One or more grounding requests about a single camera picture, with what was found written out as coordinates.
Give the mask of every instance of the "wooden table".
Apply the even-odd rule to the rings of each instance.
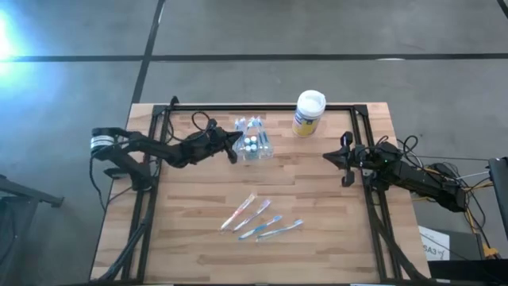
[[[375,141],[388,135],[396,144],[387,104],[367,105]],[[152,107],[133,105],[127,129],[146,134]],[[343,172],[321,157],[337,150],[339,137],[352,130],[348,113],[326,111],[317,132],[308,138],[293,134],[293,112],[207,113],[228,130],[233,129],[235,118],[260,115],[275,147],[275,157],[231,165],[225,153],[219,153],[183,169],[163,164],[145,283],[379,281],[361,180],[357,175],[356,183],[342,187]],[[195,132],[191,112],[173,112],[171,121],[178,137]],[[129,185],[129,179],[116,181],[111,195]],[[280,214],[283,219],[273,228],[289,225],[296,218],[305,223],[264,242],[254,238],[239,242],[239,234],[220,234],[220,225],[250,193],[256,193],[258,199],[232,225],[249,216],[263,199],[271,199],[272,204],[240,233]],[[125,193],[108,206],[92,278],[102,275],[125,246],[135,197],[133,191]],[[429,276],[410,193],[391,187],[387,200],[397,243],[418,270]],[[388,262],[386,248],[384,257]]]

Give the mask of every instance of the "gray floor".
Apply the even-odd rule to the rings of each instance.
[[[156,0],[3,1],[0,41],[23,56],[142,55],[155,7]],[[495,0],[168,0],[154,54],[508,52],[506,31]],[[102,222],[87,176],[90,130],[125,125],[139,69],[0,64],[0,173],[66,197],[60,209],[38,210],[21,284],[87,280]],[[506,74],[508,60],[151,63],[141,101],[294,102],[317,89],[330,102],[389,102],[398,137],[420,137],[418,154],[490,158],[506,156]],[[463,174],[485,167],[453,163]],[[102,167],[96,176],[107,190]],[[507,257],[494,190],[478,197],[487,236]],[[431,203],[415,210],[423,226],[469,231],[461,214]]]

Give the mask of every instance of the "white sign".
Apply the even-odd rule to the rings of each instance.
[[[423,251],[427,261],[449,261],[450,260],[450,236],[435,230],[419,226]]]

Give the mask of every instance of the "white lid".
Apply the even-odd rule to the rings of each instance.
[[[303,91],[298,98],[298,110],[305,116],[318,117],[325,111],[326,98],[319,91]]]

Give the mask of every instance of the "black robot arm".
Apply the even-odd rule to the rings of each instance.
[[[98,160],[109,160],[118,168],[108,169],[105,173],[115,177],[129,174],[134,191],[148,190],[153,178],[148,164],[138,163],[129,153],[143,152],[165,160],[174,168],[183,168],[188,164],[212,157],[215,153],[226,151],[232,164],[237,162],[233,144],[242,135],[241,131],[227,132],[217,127],[217,121],[210,119],[203,131],[189,135],[175,145],[167,145],[150,139],[140,132],[130,132],[121,128],[94,128],[91,139],[91,156]]]
[[[338,151],[325,153],[323,157],[345,170],[342,185],[354,183],[353,168],[372,170],[367,183],[376,191],[386,191],[390,185],[403,187],[421,196],[435,199],[442,207],[454,212],[465,211],[465,191],[457,181],[441,174],[448,170],[430,172],[416,168],[402,161],[404,153],[389,142],[381,142],[375,147],[366,148],[356,145],[351,149],[352,133],[346,132],[341,137],[341,148]]]

